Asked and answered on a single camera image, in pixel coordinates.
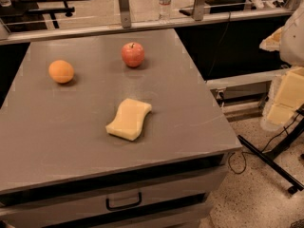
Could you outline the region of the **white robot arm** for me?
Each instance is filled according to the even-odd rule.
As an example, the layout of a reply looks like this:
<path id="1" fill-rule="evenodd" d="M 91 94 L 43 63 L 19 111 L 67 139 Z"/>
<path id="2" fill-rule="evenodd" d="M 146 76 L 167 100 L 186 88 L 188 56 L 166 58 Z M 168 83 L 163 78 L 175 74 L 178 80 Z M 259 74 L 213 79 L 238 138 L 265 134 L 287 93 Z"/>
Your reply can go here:
<path id="1" fill-rule="evenodd" d="M 272 80 L 262 112 L 261 127 L 276 131 L 304 105 L 304 8 L 298 8 L 285 25 L 264 39 L 259 47 L 278 51 L 280 59 L 291 66 Z"/>

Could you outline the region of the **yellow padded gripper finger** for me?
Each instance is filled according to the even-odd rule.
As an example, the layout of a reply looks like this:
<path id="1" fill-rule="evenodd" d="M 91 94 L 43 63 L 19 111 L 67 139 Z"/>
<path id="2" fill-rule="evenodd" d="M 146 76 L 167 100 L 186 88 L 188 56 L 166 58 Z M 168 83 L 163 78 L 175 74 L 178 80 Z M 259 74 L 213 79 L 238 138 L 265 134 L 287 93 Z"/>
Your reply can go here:
<path id="1" fill-rule="evenodd" d="M 279 51 L 282 28 L 278 28 L 266 39 L 263 39 L 259 47 L 266 51 Z"/>
<path id="2" fill-rule="evenodd" d="M 303 105 L 304 68 L 294 66 L 272 80 L 260 125 L 266 131 L 277 131 Z"/>

